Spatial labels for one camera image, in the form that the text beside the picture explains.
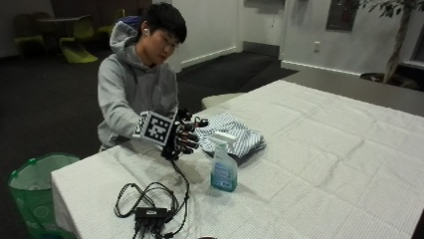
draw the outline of trash bin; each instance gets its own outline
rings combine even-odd
[[[55,224],[50,172],[78,160],[77,156],[66,153],[49,153],[29,159],[10,174],[9,189],[34,239],[75,238]]]

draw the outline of yellow chair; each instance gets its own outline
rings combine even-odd
[[[118,9],[115,11],[115,14],[114,14],[114,18],[113,18],[113,24],[111,25],[107,25],[107,26],[102,26],[97,29],[97,33],[99,36],[105,36],[107,34],[107,36],[110,37],[110,34],[111,34],[111,30],[114,29],[114,25],[118,21],[119,18],[123,18],[125,17],[125,9]]]
[[[41,46],[45,54],[47,50],[43,44],[42,35],[37,28],[37,21],[29,14],[18,14],[13,18],[14,30],[14,45],[21,55],[25,58],[25,49],[34,50],[35,45]]]
[[[43,19],[43,18],[51,18],[51,16],[45,12],[35,12],[31,14],[35,20]],[[58,32],[58,26],[53,22],[38,22],[37,21],[37,27],[41,33],[45,34],[55,34]]]
[[[98,60],[83,48],[82,43],[93,39],[93,17],[83,16],[74,23],[74,36],[61,38],[59,46],[69,63],[89,63]]]

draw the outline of glove with markers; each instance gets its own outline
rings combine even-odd
[[[199,137],[195,135],[195,128],[208,125],[207,119],[195,117],[187,109],[178,109],[172,129],[167,143],[162,150],[162,157],[166,160],[178,160],[180,154],[190,154],[199,147]]]
[[[190,154],[199,147],[199,138],[194,134],[196,127],[208,125],[207,119],[195,117],[187,109],[178,109],[174,119],[154,112],[140,112],[140,119],[132,137],[146,139],[163,147],[162,157],[178,160],[182,153]]]

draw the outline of white wall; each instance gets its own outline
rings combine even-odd
[[[235,52],[236,0],[172,0],[172,5],[186,19],[187,38],[171,62],[187,67]]]
[[[358,9],[352,32],[325,30],[329,0],[287,0],[281,66],[305,65],[352,74],[384,72],[392,52],[400,17],[380,18],[378,11]],[[401,59],[409,60],[416,45],[422,14],[410,22]],[[313,52],[320,42],[320,52]]]
[[[0,8],[0,57],[17,55],[13,42],[13,17],[17,14],[46,12],[53,15],[50,0],[13,0]]]
[[[281,36],[281,0],[239,0],[241,41],[279,46]]]

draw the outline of blue spray bottle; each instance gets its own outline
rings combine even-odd
[[[211,166],[211,186],[223,190],[234,191],[236,187],[236,162],[227,155],[227,149],[231,148],[236,137],[216,131],[210,141],[214,142],[214,155]]]

